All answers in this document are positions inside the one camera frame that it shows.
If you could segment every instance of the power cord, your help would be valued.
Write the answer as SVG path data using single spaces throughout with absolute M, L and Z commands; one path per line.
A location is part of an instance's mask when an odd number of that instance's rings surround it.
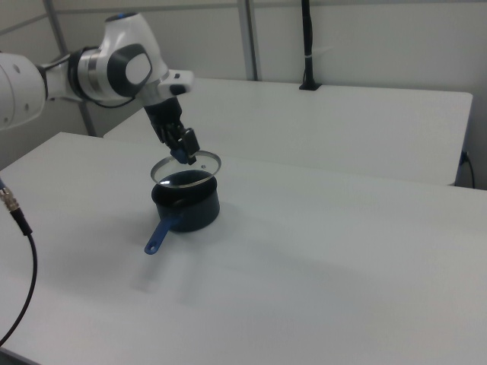
M 470 157 L 469 157 L 469 152 L 468 151 L 462 151 L 462 154 L 460 155 L 460 163 L 459 165 L 462 166 L 464 163 L 468 163 L 469 164 L 469 168 L 470 168 L 470 175 L 472 177 L 472 189 L 475 189 L 475 174 L 473 173 L 473 165 L 472 165 L 472 161 L 470 160 Z
M 0 340 L 0 347 L 10 338 L 12 333 L 14 333 L 15 329 L 21 322 L 22 318 L 24 318 L 24 314 L 29 307 L 30 300 L 32 299 L 33 290 L 36 287 L 36 280 L 37 280 L 37 251 L 36 251 L 36 244 L 33 241 L 32 237 L 32 230 L 29 227 L 29 224 L 25 220 L 24 214 L 17 203 L 12 191 L 2 182 L 0 179 L 0 200 L 5 203 L 8 211 L 10 211 L 11 216 L 17 222 L 19 228 L 21 229 L 24 236 L 27 236 L 29 239 L 30 249 L 32 250 L 32 279 L 30 280 L 30 287 L 29 292 L 27 294 L 27 298 L 25 300 L 24 306 L 22 306 L 21 312 L 19 313 L 17 319 L 15 320 L 14 324 L 10 327 L 7 334 Z

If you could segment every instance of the cable connector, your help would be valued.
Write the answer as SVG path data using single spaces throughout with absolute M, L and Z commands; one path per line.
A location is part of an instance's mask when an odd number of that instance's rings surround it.
M 7 186 L 0 189 L 0 200 L 5 203 L 5 206 L 10 212 L 16 211 L 20 207 L 14 194 Z
M 5 203 L 8 211 L 10 211 L 10 215 L 15 219 L 24 236 L 30 235 L 32 230 L 29 227 L 28 222 L 25 220 L 24 213 L 22 213 L 22 209 L 18 204 L 17 199 L 7 186 L 0 189 L 0 200 Z

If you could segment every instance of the table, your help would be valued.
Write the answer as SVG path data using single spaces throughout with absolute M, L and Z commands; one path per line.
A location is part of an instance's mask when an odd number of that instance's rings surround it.
M 196 79 L 179 97 L 202 149 L 343 173 L 455 182 L 472 95 Z M 160 144 L 141 110 L 105 135 Z
M 221 214 L 158 222 L 163 146 L 59 134 L 1 172 L 34 231 L 38 286 L 5 348 L 58 364 L 484 364 L 482 191 L 222 156 Z M 0 329 L 28 243 L 0 209 Z

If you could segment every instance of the blue handle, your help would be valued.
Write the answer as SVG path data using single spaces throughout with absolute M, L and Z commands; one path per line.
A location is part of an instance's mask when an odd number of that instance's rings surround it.
M 159 247 L 161 247 L 162 241 L 164 240 L 167 232 L 169 232 L 170 228 L 174 224 L 179 223 L 179 221 L 181 221 L 181 217 L 167 217 L 159 222 L 154 233 L 152 234 L 151 239 L 145 246 L 145 253 L 148 255 L 154 255 L 159 250 Z

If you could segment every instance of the cable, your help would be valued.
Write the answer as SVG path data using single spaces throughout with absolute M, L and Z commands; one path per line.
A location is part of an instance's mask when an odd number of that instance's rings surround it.
M 30 243 L 30 249 L 32 250 L 32 279 L 30 280 L 30 287 L 29 292 L 27 294 L 27 298 L 25 300 L 24 306 L 22 306 L 21 312 L 19 313 L 17 319 L 15 320 L 14 324 L 8 330 L 7 334 L 0 340 L 0 347 L 10 338 L 12 333 L 14 333 L 15 329 L 17 328 L 18 324 L 21 322 L 22 318 L 24 318 L 24 314 L 29 307 L 30 300 L 32 299 L 33 289 L 36 287 L 36 279 L 37 279 L 37 251 L 36 251 L 36 244 L 32 238 L 32 230 L 29 227 L 28 222 L 25 220 L 24 213 L 22 213 L 21 207 L 17 203 L 17 199 L 15 199 L 14 194 L 12 191 L 5 186 L 5 184 L 0 179 L 0 201 L 5 203 L 8 211 L 10 211 L 11 216 L 17 222 L 19 228 L 21 229 L 24 236 L 27 236 Z
M 10 338 L 12 333 L 14 333 L 15 329 L 21 322 L 22 318 L 24 318 L 24 314 L 27 311 L 27 308 L 29 307 L 30 300 L 32 299 L 32 294 L 33 290 L 36 287 L 36 280 L 37 280 L 37 251 L 36 251 L 36 244 L 33 241 L 33 237 L 31 234 L 27 235 L 27 238 L 29 239 L 30 243 L 30 248 L 32 250 L 32 279 L 30 280 L 30 287 L 29 287 L 29 293 L 27 294 L 27 298 L 25 300 L 24 306 L 22 307 L 21 312 L 19 313 L 17 319 L 15 320 L 14 324 L 10 329 L 8 330 L 7 334 L 0 340 L 0 347 L 3 346 L 3 344 Z
M 472 177 L 472 189 L 475 189 L 475 176 L 473 175 L 472 161 L 470 160 L 468 154 L 465 157 L 465 162 L 467 162 L 469 164 L 469 167 L 470 167 L 470 175 Z
M 61 59 L 59 62 L 53 63 L 52 65 L 46 66 L 44 68 L 44 71 L 50 70 L 51 68 L 55 68 L 59 65 L 62 65 L 63 63 L 67 62 L 69 60 L 69 57 Z
M 92 101 L 93 101 L 93 103 L 97 104 L 98 106 L 101 106 L 102 108 L 115 109 L 115 108 L 120 108 L 121 106 L 125 106 L 127 104 L 130 104 L 134 100 L 135 100 L 135 97 L 132 97 L 132 99 L 126 101 L 125 103 L 121 103 L 121 104 L 117 104 L 117 105 L 103 105 L 103 104 L 98 103 L 95 100 L 92 100 Z

